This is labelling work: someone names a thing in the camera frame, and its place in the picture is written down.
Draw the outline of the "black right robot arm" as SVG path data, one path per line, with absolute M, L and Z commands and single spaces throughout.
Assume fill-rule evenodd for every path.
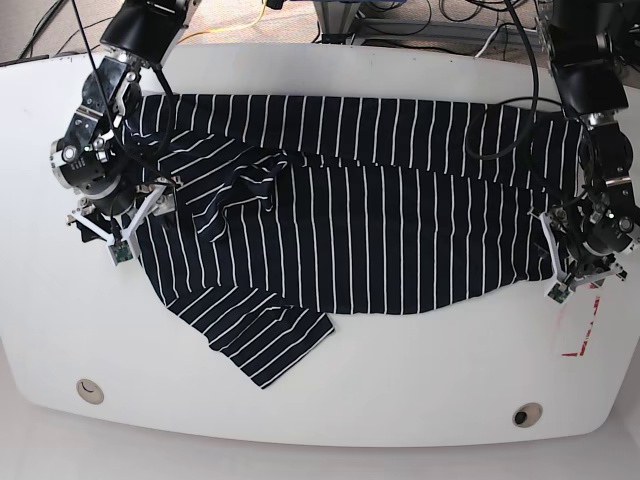
M 54 176 L 80 198 L 67 224 L 84 243 L 103 241 L 115 263 L 137 256 L 136 231 L 148 216 L 175 210 L 178 180 L 158 167 L 177 112 L 163 66 L 198 7 L 196 1 L 124 2 L 100 39 L 104 58 L 91 64 L 81 103 L 51 147 Z M 141 104 L 144 69 L 164 91 L 160 110 L 167 121 L 156 147 L 127 147 L 125 121 Z

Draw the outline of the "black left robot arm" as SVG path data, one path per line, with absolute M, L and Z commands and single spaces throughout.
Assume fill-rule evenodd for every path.
M 629 106 L 623 66 L 639 53 L 636 1 L 551 1 L 538 17 L 566 119 L 582 146 L 580 193 L 541 214 L 557 302 L 583 285 L 626 277 L 616 257 L 639 246 L 639 207 L 630 176 L 633 149 L 616 119 Z

